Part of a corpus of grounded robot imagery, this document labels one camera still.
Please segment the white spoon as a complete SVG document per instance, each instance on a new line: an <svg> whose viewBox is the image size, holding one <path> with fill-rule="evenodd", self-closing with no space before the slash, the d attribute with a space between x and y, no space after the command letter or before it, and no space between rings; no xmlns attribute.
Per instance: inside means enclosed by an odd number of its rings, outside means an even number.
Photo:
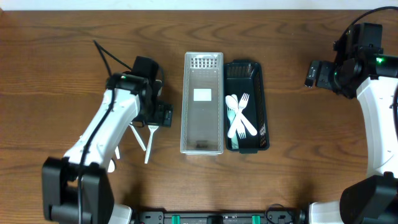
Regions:
<svg viewBox="0 0 398 224"><path fill-rule="evenodd" d="M145 156L145 160L144 160L145 164L147 164L149 162L154 133L158 130L159 126L148 125L148 128L150 131L150 135L149 135L149 141L148 141L147 148L146 148L146 156Z"/></svg>

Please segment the white utensil handle diagonal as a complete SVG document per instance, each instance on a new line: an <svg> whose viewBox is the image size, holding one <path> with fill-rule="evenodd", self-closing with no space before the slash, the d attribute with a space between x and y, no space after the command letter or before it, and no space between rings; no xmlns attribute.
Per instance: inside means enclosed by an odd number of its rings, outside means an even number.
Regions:
<svg viewBox="0 0 398 224"><path fill-rule="evenodd" d="M140 147L142 148L142 150L146 151L146 145L144 144L144 142L141 138L141 135L137 132L136 128L132 124L130 124L129 126L132 129L134 136L136 137L137 142L140 145Z"/></svg>

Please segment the white utensil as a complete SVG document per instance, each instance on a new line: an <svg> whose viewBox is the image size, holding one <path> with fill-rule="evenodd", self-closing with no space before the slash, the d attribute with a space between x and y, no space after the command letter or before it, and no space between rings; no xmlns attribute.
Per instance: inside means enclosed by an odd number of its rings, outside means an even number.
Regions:
<svg viewBox="0 0 398 224"><path fill-rule="evenodd" d="M119 147L118 147L118 146L116 146L115 155L116 155L116 159L117 159L117 160L121 158L121 156L120 156L120 151L119 151Z"/></svg>

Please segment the pale green plastic fork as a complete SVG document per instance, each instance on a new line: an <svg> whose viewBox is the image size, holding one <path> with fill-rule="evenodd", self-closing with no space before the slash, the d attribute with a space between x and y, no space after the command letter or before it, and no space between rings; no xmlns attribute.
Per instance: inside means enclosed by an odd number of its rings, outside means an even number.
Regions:
<svg viewBox="0 0 398 224"><path fill-rule="evenodd" d="M236 116L235 112L231 108L227 107L227 117L228 117L230 125L232 125L235 116ZM239 148L238 139L237 139L236 135L234 135L231 138L231 148L232 149L238 149Z"/></svg>

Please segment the pink-white plastic spoon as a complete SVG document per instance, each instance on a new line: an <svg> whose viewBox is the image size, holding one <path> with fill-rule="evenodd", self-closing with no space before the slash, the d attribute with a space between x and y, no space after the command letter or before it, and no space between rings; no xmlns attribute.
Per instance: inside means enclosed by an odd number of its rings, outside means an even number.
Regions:
<svg viewBox="0 0 398 224"><path fill-rule="evenodd" d="M243 115L243 112L242 112L241 121L244 127L249 131L250 135L255 136L257 134L257 129L251 124L251 122L245 117L245 115Z"/></svg>

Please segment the pink plastic fork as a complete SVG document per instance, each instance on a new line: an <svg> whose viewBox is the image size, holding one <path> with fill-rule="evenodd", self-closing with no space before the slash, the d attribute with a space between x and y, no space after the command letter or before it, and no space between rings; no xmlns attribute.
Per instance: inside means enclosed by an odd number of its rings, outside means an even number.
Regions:
<svg viewBox="0 0 398 224"><path fill-rule="evenodd" d="M241 123L242 112L243 112L243 109L245 109L247 107L248 99L249 99L249 94L247 94L247 93L244 93L239 101L236 101L232 96L229 96L229 95L226 96L227 105L230 106L231 109L236 112L234 121L228 130L229 138L232 138L234 136L235 132L239 128L239 124Z"/></svg>

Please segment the white plastic fork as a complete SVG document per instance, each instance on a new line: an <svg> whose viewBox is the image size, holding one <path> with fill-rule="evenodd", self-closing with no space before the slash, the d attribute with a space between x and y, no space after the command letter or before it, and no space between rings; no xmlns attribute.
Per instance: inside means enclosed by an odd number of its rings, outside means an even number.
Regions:
<svg viewBox="0 0 398 224"><path fill-rule="evenodd" d="M237 107L236 107L236 110L235 110L235 112L237 114L238 113L238 109L239 109L238 97L235 94L232 94L232 97L237 101ZM245 130L245 127L244 127L244 125L243 125L241 120L238 121L236 132L237 132L238 138L240 138L240 139L245 139L246 138L246 130Z"/></svg>

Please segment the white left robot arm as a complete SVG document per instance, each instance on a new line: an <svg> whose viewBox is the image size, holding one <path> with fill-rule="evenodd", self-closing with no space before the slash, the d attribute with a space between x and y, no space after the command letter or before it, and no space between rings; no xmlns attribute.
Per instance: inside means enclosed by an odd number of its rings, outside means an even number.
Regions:
<svg viewBox="0 0 398 224"><path fill-rule="evenodd" d="M57 223L131 223L133 210L117 204L108 179L113 156L133 122L171 125L172 105L160 101L164 81L137 73L115 73L101 105L79 140L61 159L42 167L44 217Z"/></svg>

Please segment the white spoon near arm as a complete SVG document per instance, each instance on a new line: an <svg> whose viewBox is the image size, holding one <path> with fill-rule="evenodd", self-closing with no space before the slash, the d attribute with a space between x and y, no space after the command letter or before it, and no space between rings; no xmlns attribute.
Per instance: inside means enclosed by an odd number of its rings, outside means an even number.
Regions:
<svg viewBox="0 0 398 224"><path fill-rule="evenodd" d="M107 172L108 173L112 173L115 170L116 170L116 163L115 163L114 159L111 159L110 162L109 162L109 166L108 166Z"/></svg>

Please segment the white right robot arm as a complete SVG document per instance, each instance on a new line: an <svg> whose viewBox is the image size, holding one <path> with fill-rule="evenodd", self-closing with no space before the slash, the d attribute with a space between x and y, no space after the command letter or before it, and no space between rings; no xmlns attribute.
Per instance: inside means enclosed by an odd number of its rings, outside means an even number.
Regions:
<svg viewBox="0 0 398 224"><path fill-rule="evenodd" d="M357 50L343 62L314 60L305 86L359 101L368 147L366 178L337 201L314 202L309 223L397 223L397 57Z"/></svg>

